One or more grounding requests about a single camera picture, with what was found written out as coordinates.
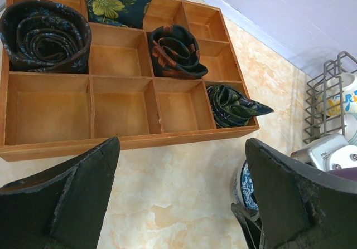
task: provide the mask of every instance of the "yellow flower pattern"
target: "yellow flower pattern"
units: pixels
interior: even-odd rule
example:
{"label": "yellow flower pattern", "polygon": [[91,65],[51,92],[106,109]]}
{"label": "yellow flower pattern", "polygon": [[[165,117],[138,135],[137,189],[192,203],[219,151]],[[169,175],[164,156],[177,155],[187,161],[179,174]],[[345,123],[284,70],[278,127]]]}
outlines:
{"label": "yellow flower pattern", "polygon": [[119,15],[116,11],[121,11],[125,8],[125,5],[120,0],[93,0],[91,5],[95,15],[104,15],[109,19],[118,18]]}
{"label": "yellow flower pattern", "polygon": [[151,0],[86,0],[90,22],[119,27],[143,27]]}

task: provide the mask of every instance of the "marble wall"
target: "marble wall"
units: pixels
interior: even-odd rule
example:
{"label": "marble wall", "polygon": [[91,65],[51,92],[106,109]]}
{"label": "marble wall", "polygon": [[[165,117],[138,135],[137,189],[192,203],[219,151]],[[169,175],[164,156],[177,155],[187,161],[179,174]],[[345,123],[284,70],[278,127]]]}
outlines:
{"label": "marble wall", "polygon": [[[225,22],[250,97],[275,112],[259,117],[260,130],[243,138],[121,152],[99,249],[247,248],[230,211],[234,171],[245,160],[248,138],[286,154],[302,146],[309,78],[232,21]],[[0,159],[0,185],[66,159]]]}

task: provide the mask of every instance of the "paisley tie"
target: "paisley tie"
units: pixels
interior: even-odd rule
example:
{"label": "paisley tie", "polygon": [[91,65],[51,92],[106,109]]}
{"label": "paisley tie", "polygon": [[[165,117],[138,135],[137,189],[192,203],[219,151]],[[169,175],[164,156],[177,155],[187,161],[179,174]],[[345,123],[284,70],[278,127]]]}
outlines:
{"label": "paisley tie", "polygon": [[76,10],[48,0],[22,0],[0,18],[12,71],[88,73],[91,30]]}

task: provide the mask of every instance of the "ceramic bowl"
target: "ceramic bowl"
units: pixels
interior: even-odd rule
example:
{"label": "ceramic bowl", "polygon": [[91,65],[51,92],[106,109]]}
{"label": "ceramic bowl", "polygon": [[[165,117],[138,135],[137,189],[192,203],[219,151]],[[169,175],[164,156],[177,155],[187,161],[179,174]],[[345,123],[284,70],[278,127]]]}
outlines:
{"label": "ceramic bowl", "polygon": [[[346,113],[344,116],[345,120],[345,136],[350,145],[357,146],[357,113]],[[341,118],[334,118],[326,122],[326,130],[332,130],[341,127]],[[324,133],[324,125],[320,127],[320,134]],[[342,129],[336,130],[332,133],[342,134]]]}
{"label": "ceramic bowl", "polygon": [[[357,75],[350,74],[348,72],[338,75],[342,78],[342,90],[343,90],[343,102],[344,102],[344,112],[345,113],[357,113]],[[339,82],[339,78],[335,77],[327,81],[327,88],[336,85]],[[335,86],[332,89],[326,91],[326,96],[330,97],[339,93],[339,87]],[[317,101],[322,101],[323,92],[320,90]],[[340,103],[340,95],[332,97],[327,100],[327,107],[332,107]],[[323,103],[318,104],[318,111],[323,111]],[[335,116],[341,114],[340,106],[334,107],[327,110],[327,116]]]}
{"label": "ceramic bowl", "polygon": [[258,210],[254,199],[254,187],[247,161],[237,170],[234,180],[234,196],[237,203]]}

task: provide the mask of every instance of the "blue and white bowl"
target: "blue and white bowl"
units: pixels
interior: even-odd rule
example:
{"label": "blue and white bowl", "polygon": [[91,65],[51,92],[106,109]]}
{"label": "blue and white bowl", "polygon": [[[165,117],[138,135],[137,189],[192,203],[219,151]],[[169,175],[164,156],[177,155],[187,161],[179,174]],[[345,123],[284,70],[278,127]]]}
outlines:
{"label": "blue and white bowl", "polygon": [[234,196],[237,203],[250,209],[258,210],[258,205],[254,201],[254,187],[247,161],[237,170],[234,180]]}

